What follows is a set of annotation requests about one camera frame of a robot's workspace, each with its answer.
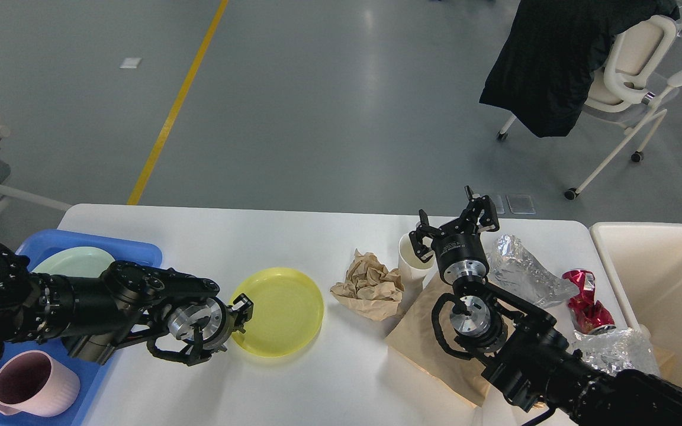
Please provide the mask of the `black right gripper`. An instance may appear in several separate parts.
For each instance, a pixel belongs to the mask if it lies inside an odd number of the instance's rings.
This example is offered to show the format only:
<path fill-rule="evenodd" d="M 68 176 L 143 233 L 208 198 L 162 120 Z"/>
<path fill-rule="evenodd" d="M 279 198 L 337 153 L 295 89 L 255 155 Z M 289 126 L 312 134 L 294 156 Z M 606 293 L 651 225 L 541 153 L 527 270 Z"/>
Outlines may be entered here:
<path fill-rule="evenodd" d="M 439 227 L 430 225 L 425 210 L 419 210 L 419 223 L 408 233 L 410 245 L 417 259 L 427 263 L 433 259 L 444 283 L 454 283 L 461 277 L 484 280 L 489 272 L 487 256 L 481 242 L 483 232 L 497 232 L 500 229 L 495 202 L 490 196 L 480 196 L 465 186 L 468 204 L 458 220 L 452 220 Z M 433 249 L 425 239 L 433 240 Z"/>

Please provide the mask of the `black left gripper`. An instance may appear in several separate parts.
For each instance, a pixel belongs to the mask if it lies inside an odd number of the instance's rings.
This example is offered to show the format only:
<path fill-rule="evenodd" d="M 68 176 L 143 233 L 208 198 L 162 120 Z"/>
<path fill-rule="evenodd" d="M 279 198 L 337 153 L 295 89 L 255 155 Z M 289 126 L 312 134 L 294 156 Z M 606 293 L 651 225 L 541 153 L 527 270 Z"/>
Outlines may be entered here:
<path fill-rule="evenodd" d="M 198 326 L 193 353 L 198 356 L 227 351 L 230 335 L 233 331 L 246 332 L 245 325 L 252 320 L 254 309 L 254 303 L 244 293 L 238 294 L 230 307 L 219 299 L 206 299 L 193 306 L 197 308 L 194 318 Z"/>

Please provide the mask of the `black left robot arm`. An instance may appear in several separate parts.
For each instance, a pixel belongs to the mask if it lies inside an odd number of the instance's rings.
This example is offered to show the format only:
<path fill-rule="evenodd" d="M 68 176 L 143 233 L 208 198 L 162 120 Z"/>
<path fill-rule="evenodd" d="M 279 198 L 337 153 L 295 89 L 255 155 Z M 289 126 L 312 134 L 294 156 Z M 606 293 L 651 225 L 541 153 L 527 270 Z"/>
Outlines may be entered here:
<path fill-rule="evenodd" d="M 197 366 L 243 333 L 254 304 L 228 305 L 211 279 L 130 261 L 97 278 L 30 272 L 30 259 L 0 244 L 0 359 L 6 343 L 60 340 L 67 355 L 102 366 L 144 343 L 155 358 Z"/>

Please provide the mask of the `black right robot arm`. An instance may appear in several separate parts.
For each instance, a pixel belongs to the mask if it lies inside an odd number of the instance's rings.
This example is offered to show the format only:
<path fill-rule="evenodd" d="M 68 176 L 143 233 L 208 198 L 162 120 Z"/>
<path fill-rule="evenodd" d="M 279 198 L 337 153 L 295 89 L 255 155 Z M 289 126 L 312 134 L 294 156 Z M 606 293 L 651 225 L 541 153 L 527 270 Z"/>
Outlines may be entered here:
<path fill-rule="evenodd" d="M 490 283 L 481 234 L 500 229 L 496 206 L 489 196 L 465 191 L 460 216 L 434 227 L 420 210 L 408 235 L 415 256 L 435 260 L 452 288 L 430 314 L 442 350 L 481 362 L 482 377 L 508 404 L 529 412 L 544 402 L 548 409 L 530 425 L 558 411 L 579 425 L 682 425 L 680 386 L 640 370 L 612 376 L 588 366 L 580 351 L 568 352 L 552 315 Z"/>

